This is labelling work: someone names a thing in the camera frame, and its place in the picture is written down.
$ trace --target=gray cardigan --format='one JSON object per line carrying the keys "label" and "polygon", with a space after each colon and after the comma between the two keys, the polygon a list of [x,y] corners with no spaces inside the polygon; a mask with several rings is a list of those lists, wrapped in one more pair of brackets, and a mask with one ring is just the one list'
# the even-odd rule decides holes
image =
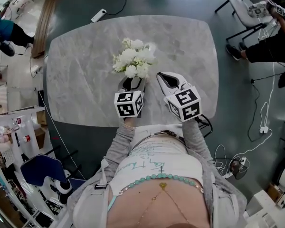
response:
{"label": "gray cardigan", "polygon": [[[239,217],[243,215],[246,208],[247,200],[245,196],[217,172],[197,122],[195,120],[189,120],[183,123],[182,128],[188,154],[197,158],[203,167],[204,197],[211,227],[235,227]],[[120,162],[126,158],[131,151],[130,142],[133,139],[134,130],[135,128],[126,126],[125,124],[122,124],[117,130],[116,137],[113,139],[111,147],[104,157],[109,164],[105,169],[102,168],[105,172],[107,182],[112,180]],[[101,193],[99,190],[91,191],[94,190],[91,187],[95,184],[99,184],[101,180],[103,181],[104,176],[102,169],[68,198],[68,212],[76,228],[106,226],[106,207],[108,204],[106,198],[108,198],[109,188],[101,191]],[[89,201],[86,201],[86,199],[84,201],[81,200],[80,203],[86,201],[86,204],[83,205],[82,210],[77,212],[77,215],[73,217],[74,208],[88,186],[89,197],[93,198],[93,196],[95,196],[97,198],[92,199],[92,201],[91,199],[89,199]],[[84,219],[85,221],[88,219],[89,224],[83,225],[82,220]]]}

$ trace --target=black and white marker cube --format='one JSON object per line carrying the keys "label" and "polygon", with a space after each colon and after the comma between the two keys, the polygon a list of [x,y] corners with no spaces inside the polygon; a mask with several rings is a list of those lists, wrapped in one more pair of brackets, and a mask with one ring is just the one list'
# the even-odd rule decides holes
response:
{"label": "black and white marker cube", "polygon": [[170,111],[182,122],[202,114],[200,95],[195,87],[167,96]]}
{"label": "black and white marker cube", "polygon": [[118,117],[135,117],[143,108],[141,91],[115,93],[114,105]]}

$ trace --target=black pants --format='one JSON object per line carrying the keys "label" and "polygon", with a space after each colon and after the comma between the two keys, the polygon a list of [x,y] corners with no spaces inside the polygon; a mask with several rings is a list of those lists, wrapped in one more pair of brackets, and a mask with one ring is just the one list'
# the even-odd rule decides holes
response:
{"label": "black pants", "polygon": [[285,63],[285,34],[279,31],[277,35],[261,40],[246,50],[246,56],[251,63]]}
{"label": "black pants", "polygon": [[14,24],[13,31],[10,35],[10,41],[14,42],[17,46],[26,47],[28,43],[33,44],[34,38],[24,33],[23,29],[19,25]]}

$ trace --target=white top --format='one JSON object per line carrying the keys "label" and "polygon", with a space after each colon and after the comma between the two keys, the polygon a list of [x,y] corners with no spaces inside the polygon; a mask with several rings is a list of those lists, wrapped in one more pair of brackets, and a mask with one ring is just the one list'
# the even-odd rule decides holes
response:
{"label": "white top", "polygon": [[141,142],[117,168],[109,185],[114,196],[130,183],[161,173],[197,179],[202,185],[202,165],[187,154],[186,147],[173,137],[155,136]]}

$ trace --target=wooden board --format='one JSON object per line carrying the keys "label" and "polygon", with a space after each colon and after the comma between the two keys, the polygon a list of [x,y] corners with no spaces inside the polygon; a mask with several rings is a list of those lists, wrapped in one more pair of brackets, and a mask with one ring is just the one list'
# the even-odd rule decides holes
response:
{"label": "wooden board", "polygon": [[44,55],[48,27],[55,9],[55,3],[56,0],[45,0],[43,4],[35,33],[32,58],[38,58]]}

